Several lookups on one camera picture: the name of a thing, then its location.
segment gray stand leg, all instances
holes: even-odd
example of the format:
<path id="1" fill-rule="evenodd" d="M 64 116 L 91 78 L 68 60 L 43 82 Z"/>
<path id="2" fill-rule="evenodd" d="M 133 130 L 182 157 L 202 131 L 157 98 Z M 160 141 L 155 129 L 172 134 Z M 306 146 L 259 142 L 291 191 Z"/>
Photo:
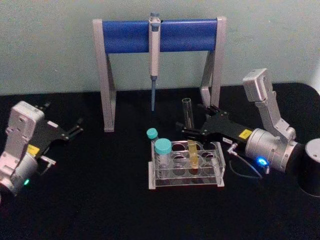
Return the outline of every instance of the gray stand leg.
<path id="1" fill-rule="evenodd" d="M 208 107 L 219 107 L 220 87 L 222 78 L 222 66 L 225 55 L 227 19 L 224 16 L 217 17 L 217 29 L 214 52 L 208 52 L 204 66 L 200 93 L 203 104 Z"/>
<path id="2" fill-rule="evenodd" d="M 100 92 L 104 120 L 104 131 L 115 131 L 116 89 L 112 76 L 109 56 L 106 54 L 104 32 L 101 19 L 94 19 L 93 40 L 100 79 Z"/>

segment pipette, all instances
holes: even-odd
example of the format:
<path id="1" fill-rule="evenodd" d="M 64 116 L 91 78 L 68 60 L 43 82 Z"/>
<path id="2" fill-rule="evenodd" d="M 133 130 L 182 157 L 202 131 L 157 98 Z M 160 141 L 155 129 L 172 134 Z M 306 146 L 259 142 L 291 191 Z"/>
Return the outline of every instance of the pipette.
<path id="1" fill-rule="evenodd" d="M 151 111 L 155 110 L 156 80 L 159 70 L 160 53 L 160 28 L 159 13 L 151 13 L 149 18 L 149 71 L 151 78 Z"/>

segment test tube rack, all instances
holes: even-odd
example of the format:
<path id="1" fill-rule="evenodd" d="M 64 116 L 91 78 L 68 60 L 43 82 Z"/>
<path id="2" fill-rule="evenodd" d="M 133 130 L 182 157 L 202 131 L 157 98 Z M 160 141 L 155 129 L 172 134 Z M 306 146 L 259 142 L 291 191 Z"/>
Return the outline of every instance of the test tube rack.
<path id="1" fill-rule="evenodd" d="M 159 166 L 153 142 L 152 161 L 148 163 L 149 189 L 169 186 L 217 185 L 224 187 L 225 158 L 219 142 L 196 142 L 198 168 L 192 168 L 188 141 L 172 141 L 172 152 L 166 168 Z"/>

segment vial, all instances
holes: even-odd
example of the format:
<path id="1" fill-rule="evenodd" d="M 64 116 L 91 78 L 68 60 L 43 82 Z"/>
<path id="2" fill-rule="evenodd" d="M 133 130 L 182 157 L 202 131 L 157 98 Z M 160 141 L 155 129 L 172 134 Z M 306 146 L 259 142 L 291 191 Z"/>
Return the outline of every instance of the vial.
<path id="1" fill-rule="evenodd" d="M 155 144 L 155 142 L 159 139 L 157 129 L 155 128 L 149 128 L 146 131 L 146 135 L 151 140 L 151 142 L 153 142 L 153 144 Z"/>
<path id="2" fill-rule="evenodd" d="M 154 149 L 158 166 L 161 168 L 168 168 L 171 159 L 171 141 L 166 138 L 160 138 L 155 142 Z"/>

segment blue led light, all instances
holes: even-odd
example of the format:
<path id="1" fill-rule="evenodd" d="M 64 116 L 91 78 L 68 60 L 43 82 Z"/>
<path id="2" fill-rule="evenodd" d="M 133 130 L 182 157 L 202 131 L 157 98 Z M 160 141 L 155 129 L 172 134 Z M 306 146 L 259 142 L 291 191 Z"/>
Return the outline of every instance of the blue led light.
<path id="1" fill-rule="evenodd" d="M 258 162 L 258 164 L 260 164 L 261 166 L 266 166 L 268 165 L 268 161 L 266 159 L 264 159 L 263 157 L 258 157 L 256 159 L 256 161 Z"/>

